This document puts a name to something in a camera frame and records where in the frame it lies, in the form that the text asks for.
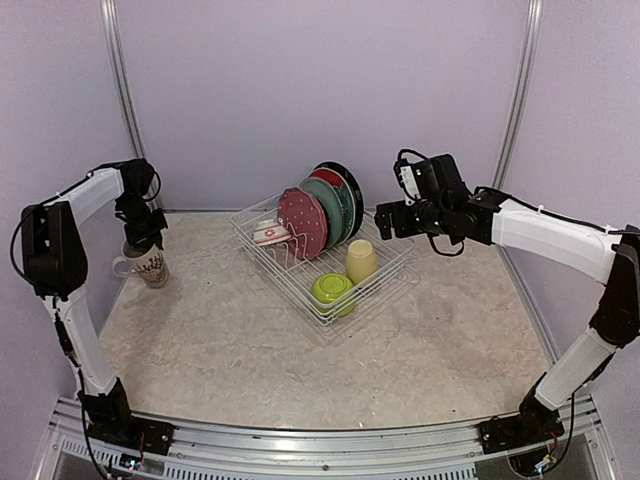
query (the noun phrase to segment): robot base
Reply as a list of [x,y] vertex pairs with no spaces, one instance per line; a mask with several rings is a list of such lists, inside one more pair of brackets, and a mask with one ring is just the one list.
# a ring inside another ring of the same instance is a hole
[[170,423],[131,417],[128,435],[122,435],[122,432],[114,432],[95,423],[89,425],[87,433],[91,438],[105,443],[166,456],[173,440],[173,430],[174,426]]
[[514,450],[536,443],[546,442],[564,435],[564,427],[559,418],[549,420],[542,428],[527,429],[522,415],[494,418],[478,425],[482,451],[485,454]]

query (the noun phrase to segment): red plate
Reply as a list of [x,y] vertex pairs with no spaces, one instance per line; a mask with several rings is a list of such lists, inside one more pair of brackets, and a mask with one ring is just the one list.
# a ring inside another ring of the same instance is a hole
[[289,246],[296,257],[313,260],[327,243],[327,218],[316,198],[299,188],[288,188],[278,201],[278,220],[294,236]]

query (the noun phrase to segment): white wire dish rack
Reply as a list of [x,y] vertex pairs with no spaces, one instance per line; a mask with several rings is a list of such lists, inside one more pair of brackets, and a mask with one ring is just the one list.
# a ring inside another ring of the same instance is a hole
[[[401,273],[410,258],[415,243],[411,239],[382,241],[373,215],[365,211],[358,233],[342,245],[323,251],[313,260],[305,259],[300,251],[306,245],[301,241],[305,234],[297,235],[292,225],[285,225],[293,234],[288,242],[259,247],[253,241],[253,232],[261,220],[275,219],[280,195],[271,197],[231,216],[234,231],[249,257],[264,269],[267,277],[278,289],[305,314],[321,326],[329,327],[340,320],[341,313],[354,303],[354,313],[368,310],[369,306],[385,301],[385,290]],[[378,257],[378,270],[332,303],[320,303],[311,295],[314,281],[326,273],[345,274],[345,262],[349,244],[356,239],[368,240]]]

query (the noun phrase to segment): black plate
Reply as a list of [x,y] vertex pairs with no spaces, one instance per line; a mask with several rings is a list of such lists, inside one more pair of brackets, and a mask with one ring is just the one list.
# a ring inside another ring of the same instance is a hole
[[351,187],[351,190],[353,190],[353,196],[356,197],[356,221],[353,225],[353,232],[351,232],[351,235],[349,236],[349,238],[351,238],[358,233],[358,230],[360,230],[360,226],[362,225],[362,217],[364,215],[364,199],[362,198],[362,190],[360,190],[358,182],[356,182],[356,178],[351,175],[351,172],[339,163],[322,162],[320,165],[317,165],[314,170],[318,168],[328,168],[329,170],[333,170],[334,172],[342,175]]

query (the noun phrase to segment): lavender backdrop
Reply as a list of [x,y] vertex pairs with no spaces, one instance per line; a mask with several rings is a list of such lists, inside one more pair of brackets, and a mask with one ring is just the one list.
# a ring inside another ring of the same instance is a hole
[[[99,4],[3,1],[0,8],[0,479],[20,480],[56,399],[73,393],[73,381],[41,302],[11,270],[11,233],[24,206],[131,151]],[[81,232],[98,328],[120,285],[109,274],[123,236],[112,211]]]
[[[639,52],[638,2],[545,2],[508,191],[601,224],[640,225]],[[602,288],[539,258],[514,257],[566,350]],[[616,356],[593,394],[622,478],[640,478],[640,345]]]
[[119,0],[149,159],[177,209],[243,208],[320,161],[369,205],[401,197],[401,147],[449,152],[488,183],[528,2]]

